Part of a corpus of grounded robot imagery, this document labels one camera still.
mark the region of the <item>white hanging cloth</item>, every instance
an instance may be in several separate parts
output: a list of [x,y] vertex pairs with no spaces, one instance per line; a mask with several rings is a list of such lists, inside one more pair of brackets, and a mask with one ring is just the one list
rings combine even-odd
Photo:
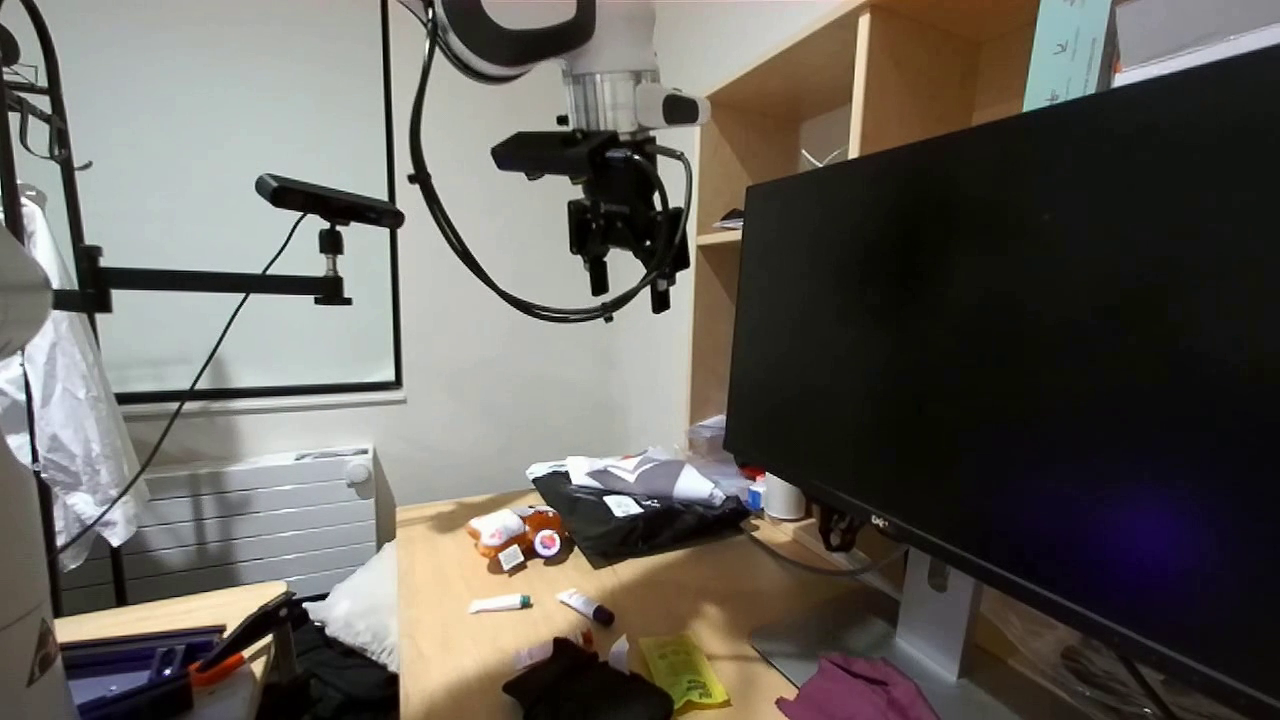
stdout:
[[[69,283],[45,209],[32,200],[23,200],[23,249],[48,271],[50,288]],[[0,432],[13,457],[50,489],[55,546],[82,531],[82,523],[122,492],[135,471],[135,450],[108,389],[96,336],[81,313],[50,313],[19,355],[0,362]],[[121,549],[135,531],[145,501],[146,492],[135,486],[96,531],[60,551],[60,566],[81,567],[90,538]]]

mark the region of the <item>wooden cabinet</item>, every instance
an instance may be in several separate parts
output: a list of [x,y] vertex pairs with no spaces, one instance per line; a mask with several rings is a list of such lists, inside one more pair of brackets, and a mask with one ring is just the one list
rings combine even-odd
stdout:
[[837,0],[706,93],[694,162],[690,401],[724,413],[743,188],[955,131],[1024,106],[1034,0]]

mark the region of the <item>white radiator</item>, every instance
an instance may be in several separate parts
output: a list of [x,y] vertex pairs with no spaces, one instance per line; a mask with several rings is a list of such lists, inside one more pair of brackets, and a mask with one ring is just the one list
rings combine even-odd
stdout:
[[[121,549],[130,603],[260,579],[314,595],[374,558],[371,450],[163,467],[146,492],[151,504]],[[103,546],[60,579],[62,614],[117,603]]]

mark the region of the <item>pink cloth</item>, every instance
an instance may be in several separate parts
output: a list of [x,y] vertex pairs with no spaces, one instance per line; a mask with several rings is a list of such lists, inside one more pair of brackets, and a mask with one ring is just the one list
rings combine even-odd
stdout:
[[936,720],[901,667],[868,655],[826,655],[797,701],[777,701],[789,720]]

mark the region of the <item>robotic arm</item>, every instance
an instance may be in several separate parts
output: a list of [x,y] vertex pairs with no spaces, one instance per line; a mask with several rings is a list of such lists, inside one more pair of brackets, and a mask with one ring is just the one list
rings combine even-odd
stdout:
[[423,188],[436,227],[457,258],[494,298],[541,319],[606,319],[638,288],[650,293],[650,313],[662,313],[676,271],[687,269],[687,244],[684,209],[670,209],[656,162],[668,156],[684,165],[684,156],[659,149],[650,131],[668,124],[694,124],[701,106],[659,85],[650,0],[405,0],[405,7],[428,29],[428,63],[438,48],[445,62],[480,85],[513,85],[543,62],[563,62],[570,113],[561,115],[561,131],[517,131],[492,149],[492,162],[502,171],[522,171],[528,179],[568,177],[584,188],[584,198],[568,203],[568,249],[584,261],[590,298],[606,293],[605,258],[610,249],[633,252],[645,266],[645,281],[597,309],[543,309],[494,288],[450,227],[414,143],[414,183]]

